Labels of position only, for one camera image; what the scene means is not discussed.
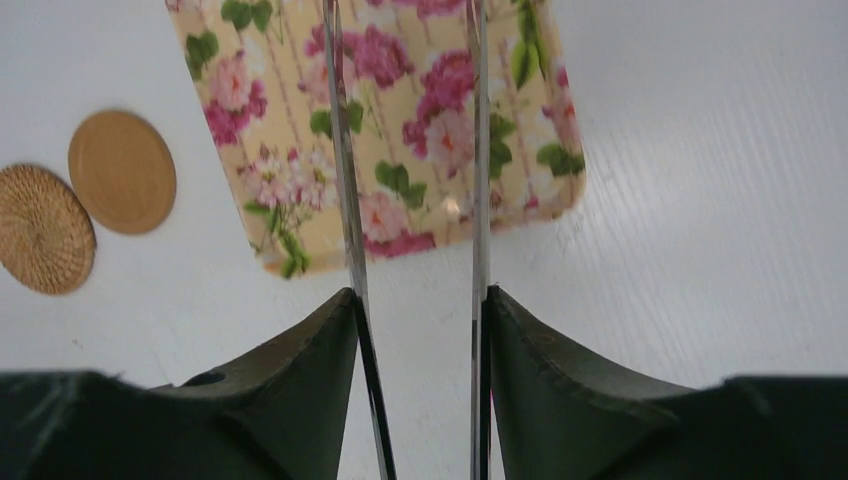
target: metal blade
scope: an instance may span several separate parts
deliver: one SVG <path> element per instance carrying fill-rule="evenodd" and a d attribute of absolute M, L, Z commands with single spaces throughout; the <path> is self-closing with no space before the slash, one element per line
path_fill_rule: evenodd
<path fill-rule="evenodd" d="M 489 319 L 489 53 L 482 2 L 468 0 L 468 42 L 474 63 L 474 256 L 471 347 L 471 479 L 488 480 L 491 466 L 491 361 Z"/>
<path fill-rule="evenodd" d="M 343 60 L 341 14 L 335 0 L 325 0 L 324 2 L 324 51 L 330 88 L 333 147 L 336 155 L 336 172 L 339 179 L 339 202 L 342 211 L 345 254 L 348 271 L 350 272 L 350 283 L 357 297 L 356 328 L 371 407 L 371 424 L 374 429 L 374 440 L 377 444 L 377 461 L 380 466 L 380 478 L 382 480 L 396 480 L 397 473 L 389 437 L 386 405 L 380 383 L 380 372 L 377 368 L 377 354 L 371 337 L 365 244 L 359 213 L 356 171 L 353 165 L 353 143 L 350 138 L 350 125 L 347 118 L 344 78 L 343 75 L 339 74 Z"/>

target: brown coaster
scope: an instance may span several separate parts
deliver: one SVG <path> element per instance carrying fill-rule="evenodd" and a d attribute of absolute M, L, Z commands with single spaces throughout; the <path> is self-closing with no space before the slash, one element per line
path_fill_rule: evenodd
<path fill-rule="evenodd" d="M 104 227 L 146 233 L 174 206 L 177 177 L 165 141 L 146 121 L 107 110 L 77 128 L 68 149 L 71 184 Z"/>
<path fill-rule="evenodd" d="M 0 259 L 19 282 L 50 295 L 76 290 L 95 246 L 88 214 L 59 178 L 34 165 L 0 171 Z"/>

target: round coaster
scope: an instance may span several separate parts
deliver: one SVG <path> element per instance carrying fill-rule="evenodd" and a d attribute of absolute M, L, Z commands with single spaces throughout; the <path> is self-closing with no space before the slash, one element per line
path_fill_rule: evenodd
<path fill-rule="evenodd" d="M 95 247 L 88 214 L 59 178 L 34 165 L 0 171 L 0 259 L 19 282 L 50 295 L 76 290 Z"/>
<path fill-rule="evenodd" d="M 107 110 L 82 122 L 68 149 L 68 170 L 88 213 L 118 233 L 149 232 L 174 206 L 171 153 L 159 133 L 131 113 Z"/>

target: woven rattan coaster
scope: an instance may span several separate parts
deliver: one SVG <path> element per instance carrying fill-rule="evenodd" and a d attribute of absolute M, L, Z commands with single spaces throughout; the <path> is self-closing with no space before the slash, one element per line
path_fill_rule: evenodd
<path fill-rule="evenodd" d="M 68 170 L 88 213 L 118 233 L 149 232 L 174 206 L 171 153 L 159 133 L 131 113 L 107 110 L 88 117 L 71 140 Z"/>
<path fill-rule="evenodd" d="M 94 230 L 74 192 L 34 165 L 0 171 L 0 259 L 19 282 L 58 295 L 85 282 Z"/>

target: white table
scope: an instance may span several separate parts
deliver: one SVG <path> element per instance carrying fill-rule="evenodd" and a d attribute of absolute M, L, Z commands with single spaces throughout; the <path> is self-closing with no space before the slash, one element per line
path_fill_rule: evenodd
<path fill-rule="evenodd" d="M 555 8 L 589 186 L 556 224 L 497 237 L 494 279 L 666 380 L 848 371 L 848 2 Z M 284 283 L 257 266 L 161 0 L 0 2 L 0 39 L 0 166 L 35 160 L 67 179 L 74 128 L 120 106 L 160 130 L 179 184 L 150 235 L 95 225 L 94 271 L 73 295 L 0 273 L 0 369 L 180 383 L 347 283 Z M 467 475 L 470 272 L 469 244 L 369 270 L 404 479 Z M 370 428 L 358 372 L 340 478 L 377 478 Z"/>

